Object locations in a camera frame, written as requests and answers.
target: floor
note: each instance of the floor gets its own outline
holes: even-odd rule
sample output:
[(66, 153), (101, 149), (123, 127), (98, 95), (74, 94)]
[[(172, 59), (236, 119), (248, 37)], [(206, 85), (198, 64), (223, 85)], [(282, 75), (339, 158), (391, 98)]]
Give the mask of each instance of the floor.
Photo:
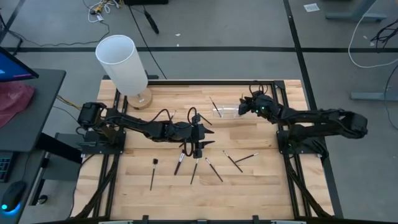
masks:
[[(87, 5), (97, 3), (94, 0), (85, 2)], [(301, 66), (294, 51), (295, 42), (283, 1), (170, 0), (168, 5), (146, 6), (160, 29), (159, 35), (154, 34), (143, 14), (135, 10), (133, 14), (149, 47), (158, 47), (152, 49), (153, 56), (168, 79), (301, 79), (305, 81), (307, 96), (313, 91), (318, 108), (344, 108), (367, 117), (369, 134), (365, 138), (355, 141), (341, 137), (326, 139), (343, 215), (345, 218), (398, 222), (398, 153), (394, 141), (398, 132), (390, 125), (383, 103), (349, 99), (352, 91), (383, 91), (395, 65), (372, 69), (356, 67), (346, 53), (356, 23), (325, 19), (327, 12), (352, 11), (359, 2), (289, 0), (303, 52)], [(311, 3), (317, 3), (320, 11), (306, 12), (303, 5)], [(11, 30), (38, 44), (89, 42), (106, 33), (106, 26), (87, 21), (87, 8), (79, 0), (3, 0), (0, 8), (6, 22), (12, 24)], [(374, 65), (398, 58), (398, 42), (394, 40), (387, 46), (392, 53), (376, 54), (370, 50), (373, 48), (370, 39), (397, 19), (397, 10), (395, 0), (375, 4), (371, 12), (386, 14), (387, 19), (359, 26), (353, 48), (368, 52), (353, 53), (357, 63)], [(127, 7), (112, 7), (103, 17), (110, 26), (110, 34), (128, 35), (137, 47), (145, 47)], [(7, 34), (0, 45), (14, 47), (15, 44), (16, 39)], [(66, 70), (60, 94), (82, 104), (96, 99), (101, 77), (105, 75), (95, 58), (95, 46), (39, 47), (25, 41), (23, 52), (18, 53), (17, 58), (32, 68)], [(149, 52), (142, 51), (139, 55), (149, 74), (162, 78)], [(391, 86), (397, 83), (398, 78), (394, 77)], [(60, 103), (57, 106), (78, 116), (73, 108)], [(390, 102), (388, 107), (392, 121), (398, 124), (398, 105)], [(75, 128), (71, 117), (53, 109), (44, 132), (51, 135), (74, 133)], [(74, 186), (73, 182), (48, 182), (43, 193), (50, 195), (49, 201), (45, 205), (27, 207), (21, 223), (66, 218)]]

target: keyboard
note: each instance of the keyboard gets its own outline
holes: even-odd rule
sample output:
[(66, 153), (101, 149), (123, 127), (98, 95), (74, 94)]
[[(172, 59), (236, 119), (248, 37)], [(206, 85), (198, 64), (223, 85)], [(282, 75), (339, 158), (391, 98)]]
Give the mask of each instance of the keyboard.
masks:
[(16, 152), (0, 151), (0, 183), (8, 181), (16, 157)]

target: black floor stripe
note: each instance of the black floor stripe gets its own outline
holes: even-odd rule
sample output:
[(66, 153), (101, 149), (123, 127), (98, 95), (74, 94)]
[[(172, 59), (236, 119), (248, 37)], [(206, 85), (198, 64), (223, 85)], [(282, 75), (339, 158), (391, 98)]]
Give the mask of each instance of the black floor stripe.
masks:
[(17, 17), (19, 10), (21, 9), (21, 7), (24, 5), (25, 0), (19, 0), (17, 7), (14, 9), (14, 12), (11, 14), (11, 17), (8, 19), (6, 25), (6, 29), (4, 29), (1, 34), (0, 34), (0, 44), (2, 42), (2, 40), (4, 40), (4, 38), (6, 37), (7, 31), (8, 29), (11, 28), (12, 23), (14, 22), (15, 18)]
[[(299, 35), (297, 34), (296, 26), (294, 23), (294, 18), (292, 10), (290, 8), (289, 0), (284, 0), (284, 6), (287, 14), (287, 20), (289, 22), (290, 31), (292, 33), (293, 42), (296, 48), (296, 54), (298, 59), (298, 64), (300, 65), (301, 74), (303, 77), (305, 91), (307, 93), (308, 104), (311, 110), (317, 109), (317, 104), (315, 103), (315, 97), (313, 95), (310, 77), (308, 75), (307, 66), (305, 64), (305, 59), (303, 56), (303, 51), (299, 41)], [(324, 167), (329, 167), (330, 169), (325, 169), (325, 177), (328, 184), (328, 190), (331, 198), (331, 203), (333, 206), (334, 215), (338, 218), (343, 218), (343, 211), (341, 209), (340, 199), (337, 192), (336, 182), (331, 172), (330, 160), (327, 159), (323, 164)]]
[[(15, 47), (3, 47), (13, 52)], [(149, 47), (151, 52), (295, 52), (294, 47)], [(137, 47), (148, 52), (146, 47)], [(352, 53), (377, 53), (376, 49), (355, 48)], [(19, 52), (95, 52), (95, 47), (21, 47)], [(346, 48), (303, 47), (303, 53), (347, 53)], [(383, 53), (398, 53), (398, 49), (385, 49)]]

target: computer mouse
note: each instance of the computer mouse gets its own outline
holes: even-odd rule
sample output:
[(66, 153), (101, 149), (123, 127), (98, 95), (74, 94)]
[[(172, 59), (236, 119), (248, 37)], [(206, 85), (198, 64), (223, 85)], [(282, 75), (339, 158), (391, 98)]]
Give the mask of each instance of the computer mouse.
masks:
[(23, 181), (12, 183), (2, 196), (1, 210), (5, 212), (13, 211), (21, 201), (25, 188), (26, 184)]

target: lampshade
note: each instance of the lampshade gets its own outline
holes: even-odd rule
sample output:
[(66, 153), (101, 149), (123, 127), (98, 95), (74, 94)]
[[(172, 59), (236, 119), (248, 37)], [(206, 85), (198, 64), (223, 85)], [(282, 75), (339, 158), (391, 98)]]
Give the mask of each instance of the lampshade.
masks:
[(147, 75), (129, 37), (112, 35), (103, 39), (95, 55), (122, 95), (136, 96), (147, 88)]

